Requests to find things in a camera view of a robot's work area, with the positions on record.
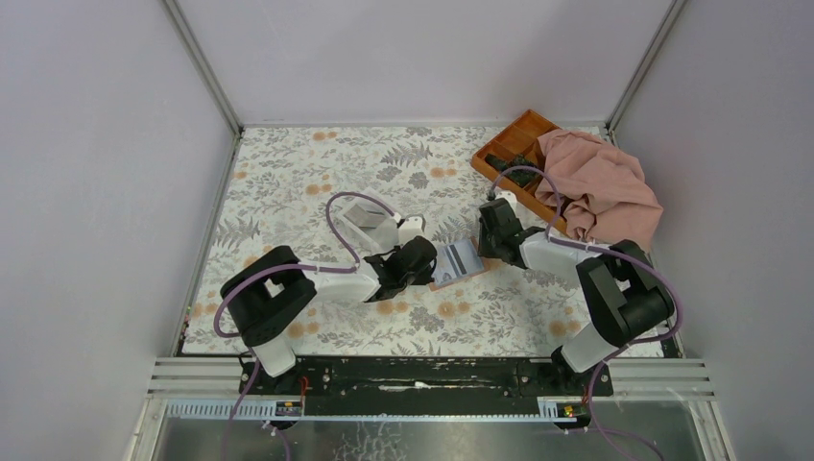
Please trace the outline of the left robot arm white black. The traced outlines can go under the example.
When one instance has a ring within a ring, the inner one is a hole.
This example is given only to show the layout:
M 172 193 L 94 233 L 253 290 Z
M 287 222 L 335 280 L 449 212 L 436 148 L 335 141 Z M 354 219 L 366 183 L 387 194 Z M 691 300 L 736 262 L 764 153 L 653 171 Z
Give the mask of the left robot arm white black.
M 279 246 L 229 279 L 220 294 L 237 336 L 260 364 L 261 382 L 284 395 L 298 381 L 296 355 L 284 333 L 308 305 L 390 300 L 411 286 L 429 284 L 437 255 L 422 236 L 351 267 L 301 261 L 291 247 Z

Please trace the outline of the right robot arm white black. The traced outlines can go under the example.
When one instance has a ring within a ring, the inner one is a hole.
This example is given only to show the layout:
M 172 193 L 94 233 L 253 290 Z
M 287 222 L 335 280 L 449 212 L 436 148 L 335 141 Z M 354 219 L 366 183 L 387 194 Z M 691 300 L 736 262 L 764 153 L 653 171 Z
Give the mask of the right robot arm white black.
M 667 321 L 676 304 L 646 254 L 631 240 L 609 247 L 525 228 L 506 198 L 479 207 L 479 255 L 525 271 L 543 272 L 579 283 L 590 322 L 552 353 L 552 386 L 573 396 L 594 368 L 641 334 Z

